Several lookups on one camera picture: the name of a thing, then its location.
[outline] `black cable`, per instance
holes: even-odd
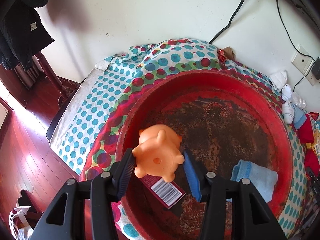
[[[240,4],[238,5],[237,9],[235,10],[235,12],[233,13],[233,15],[231,16],[229,23],[226,27],[224,27],[221,31],[219,31],[213,38],[212,40],[209,42],[210,44],[212,44],[214,42],[214,40],[221,34],[223,33],[226,29],[228,29],[231,25],[231,22],[233,20],[233,18],[236,16],[237,12],[240,10],[242,4],[244,3],[245,0],[241,0]]]
[[[277,9],[278,9],[278,14],[279,14],[280,20],[281,20],[281,22],[282,22],[282,25],[283,25],[285,31],[287,32],[287,35],[288,35],[288,37],[289,37],[289,40],[290,40],[292,46],[295,48],[295,50],[296,50],[298,53],[300,53],[301,55],[303,55],[303,56],[305,56],[305,57],[310,57],[310,58],[313,59],[314,62],[316,62],[316,60],[315,60],[311,55],[307,55],[307,54],[301,53],[300,51],[298,51],[298,49],[296,48],[296,46],[293,44],[293,42],[292,42],[292,40],[291,40],[291,38],[290,38],[290,35],[289,35],[289,33],[288,33],[288,30],[287,30],[287,28],[285,27],[284,22],[283,22],[282,17],[281,17],[281,14],[280,14],[279,1],[276,0],[276,2],[277,2]],[[301,78],[298,83],[296,83],[296,84],[294,85],[292,92],[294,92],[294,89],[296,88],[296,86],[297,86],[306,76],[309,75],[311,69],[312,69],[312,67],[309,69],[308,73],[307,73],[305,76],[303,76],[303,78]]]

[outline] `yellow package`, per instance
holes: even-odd
[[[313,133],[314,142],[306,143],[308,149],[313,149],[316,155],[320,155],[320,133],[318,130],[315,130]]]

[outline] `barcode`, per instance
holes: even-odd
[[[315,144],[315,150],[316,150],[316,154],[320,155],[320,147],[318,144]]]
[[[165,182],[163,179],[160,179],[158,182],[156,182],[151,189],[169,207],[172,206],[182,196],[182,193],[174,185],[172,185],[170,182]]]

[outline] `light blue cloth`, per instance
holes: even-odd
[[[307,120],[307,117],[303,110],[301,110],[299,107],[297,107],[295,104],[291,104],[293,110],[294,110],[294,118],[293,118],[293,125],[295,129],[299,129],[304,122]]]
[[[275,184],[278,181],[278,174],[275,171],[252,162],[239,160],[238,164],[233,167],[231,180],[240,181],[243,178],[248,178],[253,183],[265,202],[271,201]]]

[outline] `power adapter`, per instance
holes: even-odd
[[[311,72],[316,79],[320,79],[320,58],[317,58],[317,60],[313,63]]]

